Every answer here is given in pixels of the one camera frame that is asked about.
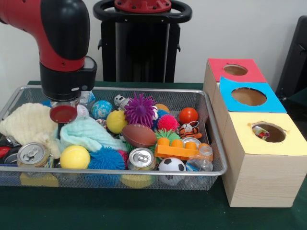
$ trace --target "towel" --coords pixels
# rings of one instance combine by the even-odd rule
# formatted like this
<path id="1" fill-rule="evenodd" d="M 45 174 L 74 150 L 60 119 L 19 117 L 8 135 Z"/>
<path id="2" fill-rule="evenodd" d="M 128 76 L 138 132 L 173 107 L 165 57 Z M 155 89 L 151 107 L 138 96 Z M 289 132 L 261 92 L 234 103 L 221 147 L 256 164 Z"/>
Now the towel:
<path id="1" fill-rule="evenodd" d="M 115 150 L 127 151 L 125 143 L 114 139 L 98 122 L 91 117 L 78 117 L 66 124 L 60 132 L 59 149 L 63 151 L 70 145 L 81 145 L 87 150 L 96 152 L 104 146 Z"/>
<path id="2" fill-rule="evenodd" d="M 60 151 L 53 135 L 58 125 L 50 119 L 49 112 L 49 107 L 39 103 L 23 104 L 0 122 L 0 133 L 15 138 L 21 145 L 40 143 L 58 159 Z"/>

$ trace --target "dark red disc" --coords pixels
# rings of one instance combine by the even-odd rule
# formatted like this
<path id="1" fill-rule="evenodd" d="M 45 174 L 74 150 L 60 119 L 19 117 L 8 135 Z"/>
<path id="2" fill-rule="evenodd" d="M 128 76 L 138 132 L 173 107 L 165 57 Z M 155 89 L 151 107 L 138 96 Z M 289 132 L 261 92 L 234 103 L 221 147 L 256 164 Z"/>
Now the dark red disc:
<path id="1" fill-rule="evenodd" d="M 115 8 L 131 13 L 161 13 L 172 8 L 170 0 L 115 0 Z"/>
<path id="2" fill-rule="evenodd" d="M 50 118 L 56 123 L 69 123 L 76 119 L 77 108 L 70 105 L 58 105 L 50 109 Z"/>

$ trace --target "purple spiky ball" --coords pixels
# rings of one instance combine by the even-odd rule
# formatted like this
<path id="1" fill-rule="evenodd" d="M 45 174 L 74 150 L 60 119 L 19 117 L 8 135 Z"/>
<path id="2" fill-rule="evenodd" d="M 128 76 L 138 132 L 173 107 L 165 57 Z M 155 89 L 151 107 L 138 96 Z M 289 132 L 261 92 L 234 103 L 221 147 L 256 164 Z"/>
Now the purple spiky ball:
<path id="1" fill-rule="evenodd" d="M 141 93 L 137 98 L 136 92 L 134 92 L 134 98 L 125 106 L 126 120 L 129 124 L 141 124 L 151 128 L 153 126 L 154 104 L 152 96 L 144 98 L 144 93 Z"/>

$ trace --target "white wall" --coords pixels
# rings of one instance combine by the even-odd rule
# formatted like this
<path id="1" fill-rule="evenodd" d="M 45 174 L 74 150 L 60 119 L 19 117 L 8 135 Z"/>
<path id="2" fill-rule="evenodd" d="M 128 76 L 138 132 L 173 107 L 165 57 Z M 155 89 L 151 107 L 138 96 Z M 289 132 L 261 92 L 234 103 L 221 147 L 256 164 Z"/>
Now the white wall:
<path id="1" fill-rule="evenodd" d="M 97 0 L 84 1 L 91 15 L 88 55 L 97 61 L 97 79 L 102 80 L 100 22 L 92 16 Z M 193 18 L 181 25 L 175 82 L 203 82 L 207 58 L 253 58 L 276 88 L 297 19 L 307 14 L 306 0 L 183 1 L 192 7 Z M 39 80 L 35 40 L 0 24 L 0 108 L 30 80 Z"/>

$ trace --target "blue cardboard top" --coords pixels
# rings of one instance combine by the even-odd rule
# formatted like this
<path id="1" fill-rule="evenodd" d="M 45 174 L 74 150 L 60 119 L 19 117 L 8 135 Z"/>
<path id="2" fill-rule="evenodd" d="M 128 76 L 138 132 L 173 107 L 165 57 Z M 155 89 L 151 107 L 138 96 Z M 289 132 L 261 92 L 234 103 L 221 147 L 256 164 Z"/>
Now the blue cardboard top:
<path id="1" fill-rule="evenodd" d="M 241 103 L 232 96 L 232 92 L 236 89 L 259 91 L 266 96 L 267 100 L 263 104 L 256 106 Z M 287 113 L 268 83 L 237 82 L 221 77 L 220 91 L 227 109 L 231 112 Z"/>

